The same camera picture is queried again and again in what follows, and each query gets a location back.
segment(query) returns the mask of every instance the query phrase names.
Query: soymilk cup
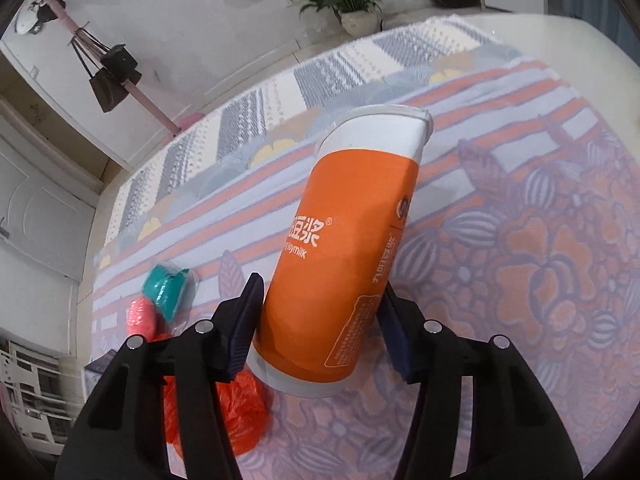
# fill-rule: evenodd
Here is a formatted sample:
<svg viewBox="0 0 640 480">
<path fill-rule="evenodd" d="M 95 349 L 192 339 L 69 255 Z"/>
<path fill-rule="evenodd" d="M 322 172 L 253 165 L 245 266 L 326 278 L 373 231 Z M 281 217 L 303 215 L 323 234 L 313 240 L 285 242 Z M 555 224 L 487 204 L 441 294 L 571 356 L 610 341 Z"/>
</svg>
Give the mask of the soymilk cup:
<svg viewBox="0 0 640 480">
<path fill-rule="evenodd" d="M 346 386 L 432 132 L 424 110 L 373 105 L 345 114 L 318 142 L 247 358 L 260 380 L 299 397 Z"/>
</svg>

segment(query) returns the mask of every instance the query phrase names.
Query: floral pattern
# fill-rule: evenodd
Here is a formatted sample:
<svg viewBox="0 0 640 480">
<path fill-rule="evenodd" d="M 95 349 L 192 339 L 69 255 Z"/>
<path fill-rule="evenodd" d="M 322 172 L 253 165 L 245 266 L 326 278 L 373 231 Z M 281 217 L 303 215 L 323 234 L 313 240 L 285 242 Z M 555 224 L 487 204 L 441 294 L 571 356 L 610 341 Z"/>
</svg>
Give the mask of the floral pattern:
<svg viewBox="0 0 640 480">
<path fill-rule="evenodd" d="M 409 225 L 391 281 L 396 293 L 458 335 L 508 335 L 588 472 L 640 399 L 640 171 L 604 126 L 581 140 L 552 135 L 562 158 L 534 158 L 517 173 L 504 171 L 479 143 L 461 140 L 460 167 L 481 205 L 452 208 L 437 226 Z M 238 288 L 230 253 L 222 265 L 221 287 Z M 272 392 L 272 426 L 239 458 L 242 474 L 391 479 L 417 390 L 392 370 L 374 327 L 354 383 L 340 395 Z M 467 381 L 454 474 L 466 469 L 470 390 Z"/>
<path fill-rule="evenodd" d="M 604 127 L 584 143 L 549 129 L 567 156 L 520 179 L 460 142 L 482 206 L 406 237 L 392 283 L 459 335 L 507 334 L 588 471 L 640 399 L 640 171 Z"/>
</svg>

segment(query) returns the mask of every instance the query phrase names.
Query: bedspread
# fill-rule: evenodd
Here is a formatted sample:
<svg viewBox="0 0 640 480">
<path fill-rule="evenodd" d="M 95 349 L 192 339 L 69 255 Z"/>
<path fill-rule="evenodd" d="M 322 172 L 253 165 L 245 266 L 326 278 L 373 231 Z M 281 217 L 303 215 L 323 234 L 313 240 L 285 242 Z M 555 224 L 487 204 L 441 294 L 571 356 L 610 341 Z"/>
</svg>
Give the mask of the bedspread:
<svg viewBox="0 0 640 480">
<path fill-rule="evenodd" d="M 507 335 L 591 470 L 640 399 L 640 171 L 553 70 L 478 43 L 325 99 L 280 125 L 281 140 L 297 135 L 282 151 L 273 155 L 272 144 L 249 164 L 227 157 L 133 221 L 97 259 L 94 355 L 122 344 L 128 304 L 158 261 L 191 267 L 200 279 L 183 327 L 238 295 L 251 272 L 268 284 L 314 163 L 314 139 L 336 115 L 383 102 L 427 108 L 435 131 L 392 285 L 458 335 Z M 243 477 L 393 478 L 416 397 L 373 327 L 343 393 L 273 393 L 269 431 L 239 457 Z M 465 383 L 461 442 L 471 411 Z M 458 452 L 454 472 L 465 464 Z"/>
<path fill-rule="evenodd" d="M 353 41 L 279 73 L 210 113 L 163 148 L 121 187 L 105 243 L 188 180 L 230 155 L 256 164 L 299 140 L 278 128 L 306 110 L 403 68 L 476 48 L 490 40 L 456 16 Z M 226 175 L 238 176 L 234 165 Z"/>
</svg>

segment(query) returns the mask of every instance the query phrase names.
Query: pink pole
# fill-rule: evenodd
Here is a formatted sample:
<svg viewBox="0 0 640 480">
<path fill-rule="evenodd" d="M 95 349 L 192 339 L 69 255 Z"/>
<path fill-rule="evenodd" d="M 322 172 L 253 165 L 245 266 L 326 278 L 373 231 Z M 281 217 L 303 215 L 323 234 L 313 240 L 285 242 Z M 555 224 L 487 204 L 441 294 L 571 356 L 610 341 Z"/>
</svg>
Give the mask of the pink pole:
<svg viewBox="0 0 640 480">
<path fill-rule="evenodd" d="M 78 38 L 82 41 L 82 44 L 87 48 L 87 50 L 95 57 L 95 60 L 100 63 L 101 53 L 98 51 L 94 44 L 88 40 L 82 30 L 79 30 L 79 25 L 66 13 L 66 10 L 58 3 L 57 0 L 44 0 L 47 5 L 51 8 L 53 13 L 60 19 L 60 22 L 71 32 L 74 36 L 78 36 Z M 142 91 L 135 86 L 131 81 L 127 80 L 122 83 L 122 86 L 126 88 L 127 92 L 129 92 L 132 97 L 138 101 L 145 109 L 153 115 L 162 126 L 164 126 L 167 130 L 169 130 L 174 137 L 180 133 L 180 128 L 177 124 L 175 124 L 169 117 L 167 117 L 160 108 L 158 108 L 155 104 L 151 102 L 151 100 L 142 93 Z"/>
</svg>

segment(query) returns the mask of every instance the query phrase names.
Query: metal screw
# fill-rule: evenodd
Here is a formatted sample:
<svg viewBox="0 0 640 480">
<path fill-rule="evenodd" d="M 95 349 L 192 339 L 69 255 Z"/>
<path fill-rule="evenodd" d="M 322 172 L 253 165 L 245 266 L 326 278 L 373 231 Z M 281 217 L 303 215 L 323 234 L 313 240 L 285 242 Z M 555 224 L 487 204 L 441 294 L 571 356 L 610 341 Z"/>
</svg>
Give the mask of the metal screw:
<svg viewBox="0 0 640 480">
<path fill-rule="evenodd" d="M 143 342 L 145 342 L 145 340 L 141 335 L 132 335 L 127 339 L 127 348 L 135 350 L 136 348 L 140 348 Z"/>
<path fill-rule="evenodd" d="M 501 349 L 505 349 L 505 348 L 509 348 L 509 345 L 511 344 L 511 341 L 509 341 L 509 338 L 503 335 L 497 335 L 496 337 L 494 337 L 494 345 L 496 345 L 498 348 Z"/>
<path fill-rule="evenodd" d="M 435 319 L 430 319 L 424 322 L 424 329 L 431 334 L 437 334 L 442 331 L 442 325 Z"/>
<path fill-rule="evenodd" d="M 196 332 L 198 334 L 206 334 L 213 330 L 213 323 L 209 319 L 203 319 L 196 323 Z"/>
</svg>

